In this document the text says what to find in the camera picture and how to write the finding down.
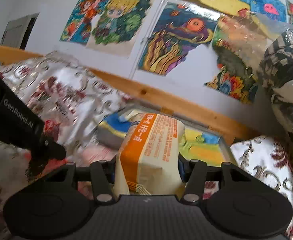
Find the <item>orange cream bread package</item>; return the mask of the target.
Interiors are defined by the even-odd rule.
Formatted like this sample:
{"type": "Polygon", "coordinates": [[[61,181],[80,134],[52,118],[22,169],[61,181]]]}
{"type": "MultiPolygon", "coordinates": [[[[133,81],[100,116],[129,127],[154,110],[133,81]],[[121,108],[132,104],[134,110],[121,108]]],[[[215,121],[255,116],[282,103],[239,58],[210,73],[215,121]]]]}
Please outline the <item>orange cream bread package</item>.
{"type": "Polygon", "coordinates": [[[176,195],[184,183],[178,171],[179,143],[184,124],[170,116],[140,113],[116,156],[114,194],[176,195]]]}

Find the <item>red snack packet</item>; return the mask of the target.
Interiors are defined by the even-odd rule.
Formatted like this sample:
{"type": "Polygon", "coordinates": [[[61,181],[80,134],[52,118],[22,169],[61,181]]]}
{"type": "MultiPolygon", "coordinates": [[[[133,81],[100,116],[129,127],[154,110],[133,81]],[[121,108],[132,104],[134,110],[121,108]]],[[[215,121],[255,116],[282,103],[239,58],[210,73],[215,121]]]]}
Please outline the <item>red snack packet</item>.
{"type": "Polygon", "coordinates": [[[39,142],[31,149],[31,159],[27,172],[33,176],[41,174],[45,168],[54,169],[66,163],[66,150],[57,143],[60,123],[53,119],[44,122],[44,130],[39,142]]]}

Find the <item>green cartoon drawing sheet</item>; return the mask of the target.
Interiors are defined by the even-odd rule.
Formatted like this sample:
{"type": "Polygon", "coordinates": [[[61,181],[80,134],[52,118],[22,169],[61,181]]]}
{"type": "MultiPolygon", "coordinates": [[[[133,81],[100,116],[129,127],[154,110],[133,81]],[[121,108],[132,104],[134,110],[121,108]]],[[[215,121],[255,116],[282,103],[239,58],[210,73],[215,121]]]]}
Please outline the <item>green cartoon drawing sheet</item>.
{"type": "MultiPolygon", "coordinates": [[[[125,114],[114,113],[105,117],[97,128],[98,141],[113,150],[119,150],[133,123],[131,118],[139,113],[135,109],[125,114]]],[[[209,166],[220,166],[226,160],[218,136],[190,126],[185,126],[178,149],[185,159],[199,159],[209,166]]]]}

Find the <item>grey cardboard tray box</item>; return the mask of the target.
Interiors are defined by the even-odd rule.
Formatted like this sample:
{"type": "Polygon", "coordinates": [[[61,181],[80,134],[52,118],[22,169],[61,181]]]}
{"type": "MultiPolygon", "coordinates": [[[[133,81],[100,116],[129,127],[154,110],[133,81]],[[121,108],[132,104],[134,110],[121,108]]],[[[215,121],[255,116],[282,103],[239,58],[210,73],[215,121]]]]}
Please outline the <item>grey cardboard tray box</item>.
{"type": "Polygon", "coordinates": [[[186,160],[204,161],[209,166],[235,163],[221,136],[152,111],[123,109],[108,115],[97,126],[97,139],[125,155],[136,147],[133,159],[138,161],[145,157],[168,163],[181,154],[186,160]]]}

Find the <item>floral satin bedspread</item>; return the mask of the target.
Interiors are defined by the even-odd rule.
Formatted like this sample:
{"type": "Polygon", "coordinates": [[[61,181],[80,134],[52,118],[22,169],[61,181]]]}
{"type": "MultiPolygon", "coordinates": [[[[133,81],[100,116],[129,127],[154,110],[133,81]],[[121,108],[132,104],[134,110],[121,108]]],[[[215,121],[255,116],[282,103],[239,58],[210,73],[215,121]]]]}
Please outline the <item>floral satin bedspread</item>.
{"type": "MultiPolygon", "coordinates": [[[[86,165],[115,152],[98,153],[95,129],[108,115],[124,107],[127,94],[109,86],[60,53],[0,67],[0,77],[44,123],[44,133],[66,147],[67,161],[86,165]]],[[[293,206],[293,147],[272,137],[259,136],[232,144],[236,163],[282,193],[293,206]]],[[[2,218],[4,201],[37,180],[29,168],[27,150],[0,141],[0,239],[9,239],[2,218]]],[[[293,239],[293,219],[287,230],[293,239]]]]}

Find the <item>mermaid girl poster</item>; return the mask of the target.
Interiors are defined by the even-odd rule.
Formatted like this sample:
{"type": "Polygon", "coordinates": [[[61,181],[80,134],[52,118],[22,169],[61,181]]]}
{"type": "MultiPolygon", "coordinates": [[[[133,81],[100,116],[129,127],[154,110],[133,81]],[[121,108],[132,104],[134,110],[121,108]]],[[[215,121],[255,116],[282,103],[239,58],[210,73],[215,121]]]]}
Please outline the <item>mermaid girl poster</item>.
{"type": "Polygon", "coordinates": [[[91,33],[91,22],[100,15],[109,0],[78,0],[61,34],[60,40],[86,45],[91,33]]]}

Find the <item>bagged folded quilts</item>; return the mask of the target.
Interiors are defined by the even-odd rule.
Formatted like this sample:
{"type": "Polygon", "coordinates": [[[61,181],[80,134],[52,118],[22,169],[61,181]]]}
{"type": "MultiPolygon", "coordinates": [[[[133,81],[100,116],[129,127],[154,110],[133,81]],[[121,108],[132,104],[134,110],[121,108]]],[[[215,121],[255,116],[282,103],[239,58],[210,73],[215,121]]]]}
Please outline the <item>bagged folded quilts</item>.
{"type": "Polygon", "coordinates": [[[276,119],[293,142],[293,28],[268,46],[257,70],[276,119]]]}

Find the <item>blond child poster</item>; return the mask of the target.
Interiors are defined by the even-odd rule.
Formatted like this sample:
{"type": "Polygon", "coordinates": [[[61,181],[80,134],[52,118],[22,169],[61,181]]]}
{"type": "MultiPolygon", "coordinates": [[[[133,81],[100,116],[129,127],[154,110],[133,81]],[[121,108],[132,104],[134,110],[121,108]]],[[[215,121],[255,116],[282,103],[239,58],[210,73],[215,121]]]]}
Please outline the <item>blond child poster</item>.
{"type": "Polygon", "coordinates": [[[87,49],[129,57],[152,0],[109,0],[93,24],[87,49]]]}

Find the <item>green flower poster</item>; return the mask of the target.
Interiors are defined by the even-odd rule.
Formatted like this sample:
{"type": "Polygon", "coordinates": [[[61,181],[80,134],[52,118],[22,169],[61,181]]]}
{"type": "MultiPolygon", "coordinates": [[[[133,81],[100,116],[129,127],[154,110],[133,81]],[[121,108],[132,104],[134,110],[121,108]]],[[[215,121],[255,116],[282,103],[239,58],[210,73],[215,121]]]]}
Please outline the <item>green flower poster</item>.
{"type": "Polygon", "coordinates": [[[258,66],[268,45],[277,38],[272,30],[277,23],[259,13],[221,16],[211,43],[219,72],[204,85],[243,104],[253,103],[258,91],[258,66]]]}

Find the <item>swirly orange purple poster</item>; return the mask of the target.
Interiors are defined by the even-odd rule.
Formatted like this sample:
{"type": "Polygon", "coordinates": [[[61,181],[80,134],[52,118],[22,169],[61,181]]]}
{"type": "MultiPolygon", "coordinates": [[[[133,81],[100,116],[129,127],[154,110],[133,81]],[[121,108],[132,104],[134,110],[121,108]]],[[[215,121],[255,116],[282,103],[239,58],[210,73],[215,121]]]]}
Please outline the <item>swirly orange purple poster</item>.
{"type": "Polygon", "coordinates": [[[148,39],[138,68],[166,76],[200,45],[210,44],[218,12],[193,3],[167,2],[148,39]]]}

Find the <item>wooden bed frame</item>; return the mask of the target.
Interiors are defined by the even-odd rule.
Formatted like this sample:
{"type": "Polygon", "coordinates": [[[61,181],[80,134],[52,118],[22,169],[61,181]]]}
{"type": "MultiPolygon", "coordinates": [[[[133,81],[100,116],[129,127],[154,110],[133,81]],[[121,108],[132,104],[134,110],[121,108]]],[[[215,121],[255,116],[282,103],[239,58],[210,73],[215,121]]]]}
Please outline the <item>wooden bed frame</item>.
{"type": "Polygon", "coordinates": [[[129,102],[143,100],[219,132],[227,142],[258,132],[192,102],[141,83],[82,67],[67,54],[33,54],[0,46],[0,77],[43,122],[60,123],[57,142],[73,144],[90,136],[97,124],[129,102]]]}

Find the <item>grey wall panel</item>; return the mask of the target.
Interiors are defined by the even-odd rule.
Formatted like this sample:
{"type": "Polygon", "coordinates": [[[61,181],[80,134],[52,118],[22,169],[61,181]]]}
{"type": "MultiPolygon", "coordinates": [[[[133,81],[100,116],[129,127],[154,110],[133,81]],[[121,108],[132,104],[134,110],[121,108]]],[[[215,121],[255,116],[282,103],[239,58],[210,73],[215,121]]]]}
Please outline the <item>grey wall panel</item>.
{"type": "Polygon", "coordinates": [[[0,45],[24,50],[39,13],[9,21],[0,45]]]}

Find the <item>white wall pipe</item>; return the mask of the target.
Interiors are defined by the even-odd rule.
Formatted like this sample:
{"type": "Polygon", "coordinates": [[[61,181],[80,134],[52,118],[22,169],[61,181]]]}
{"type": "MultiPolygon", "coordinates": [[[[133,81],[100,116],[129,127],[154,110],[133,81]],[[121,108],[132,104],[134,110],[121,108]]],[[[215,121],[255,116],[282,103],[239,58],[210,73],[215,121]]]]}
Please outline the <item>white wall pipe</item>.
{"type": "Polygon", "coordinates": [[[131,69],[131,72],[129,74],[129,79],[132,80],[134,77],[134,74],[136,72],[136,69],[138,68],[138,63],[140,60],[140,57],[148,43],[149,38],[152,35],[152,31],[156,25],[156,22],[159,18],[159,15],[161,13],[161,11],[163,10],[163,6],[164,3],[166,2],[166,0],[160,0],[159,3],[157,3],[157,8],[154,10],[154,12],[152,13],[152,18],[150,20],[147,20],[147,27],[146,27],[146,31],[144,32],[144,35],[142,36],[141,40],[140,40],[140,47],[139,50],[137,51],[137,55],[135,56],[135,60],[133,62],[133,67],[131,69]]]}

